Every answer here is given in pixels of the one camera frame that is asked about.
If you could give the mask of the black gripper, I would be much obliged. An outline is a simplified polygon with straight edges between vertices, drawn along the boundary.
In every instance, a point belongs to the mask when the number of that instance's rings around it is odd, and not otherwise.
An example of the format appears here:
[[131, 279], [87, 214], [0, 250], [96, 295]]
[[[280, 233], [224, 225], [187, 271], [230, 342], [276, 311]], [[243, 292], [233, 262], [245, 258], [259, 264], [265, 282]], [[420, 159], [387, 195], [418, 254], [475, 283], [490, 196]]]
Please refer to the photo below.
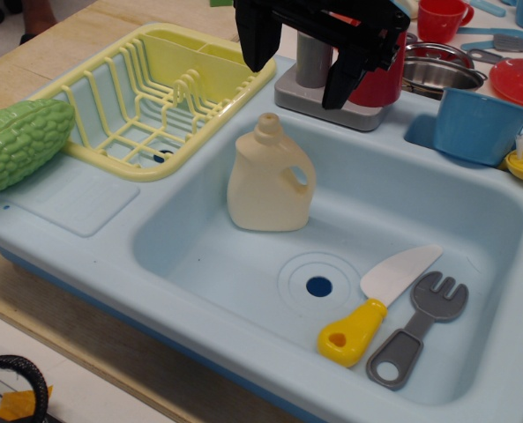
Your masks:
[[234, 1], [245, 64], [261, 71], [280, 46], [283, 26], [335, 47], [322, 107], [342, 109], [367, 71], [388, 69], [410, 17], [391, 1]]

